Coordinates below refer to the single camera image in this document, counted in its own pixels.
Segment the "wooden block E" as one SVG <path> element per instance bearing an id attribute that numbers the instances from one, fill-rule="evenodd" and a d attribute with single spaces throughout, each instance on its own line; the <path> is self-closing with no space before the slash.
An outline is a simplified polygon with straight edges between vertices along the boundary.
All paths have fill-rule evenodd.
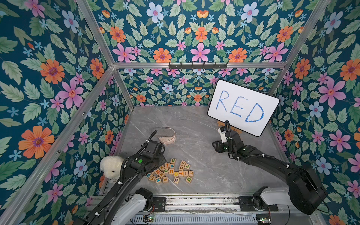
<path id="1" fill-rule="evenodd" d="M 156 179 L 156 176 L 154 176 L 154 175 L 151 175 L 151 176 L 149 177 L 149 180 L 150 180 L 151 182 L 155 181 L 155 179 Z"/>

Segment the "wooden block green D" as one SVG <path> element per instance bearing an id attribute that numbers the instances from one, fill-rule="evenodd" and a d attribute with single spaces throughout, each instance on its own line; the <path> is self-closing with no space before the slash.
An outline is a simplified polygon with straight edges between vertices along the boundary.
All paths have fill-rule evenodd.
<path id="1" fill-rule="evenodd" d="M 190 184 L 193 181 L 193 178 L 188 176 L 185 181 Z"/>

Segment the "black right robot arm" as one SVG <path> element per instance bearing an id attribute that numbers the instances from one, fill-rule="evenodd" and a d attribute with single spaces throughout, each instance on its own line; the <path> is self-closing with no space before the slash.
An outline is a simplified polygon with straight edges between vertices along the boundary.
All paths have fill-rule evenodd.
<path id="1" fill-rule="evenodd" d="M 327 192 L 315 171 L 309 165 L 292 165 L 245 145 L 240 135 L 231 129 L 229 121 L 218 128 L 221 139 L 212 146 L 217 153 L 228 154 L 230 159 L 260 168 L 283 181 L 286 188 L 263 186 L 253 194 L 252 205 L 263 211 L 273 205 L 294 206 L 311 215 L 327 197 Z"/>

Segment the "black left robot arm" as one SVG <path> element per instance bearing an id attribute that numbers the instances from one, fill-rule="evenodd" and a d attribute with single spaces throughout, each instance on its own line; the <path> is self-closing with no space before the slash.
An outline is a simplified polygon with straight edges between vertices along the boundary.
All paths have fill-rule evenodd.
<path id="1" fill-rule="evenodd" d="M 120 177 L 110 191 L 85 218 L 78 218 L 75 225 L 125 225 L 137 213 L 153 210 L 153 193 L 145 188 L 138 189 L 128 202 L 125 200 L 142 178 L 166 162 L 165 146 L 152 140 L 157 132 L 154 130 L 141 149 L 125 159 Z"/>

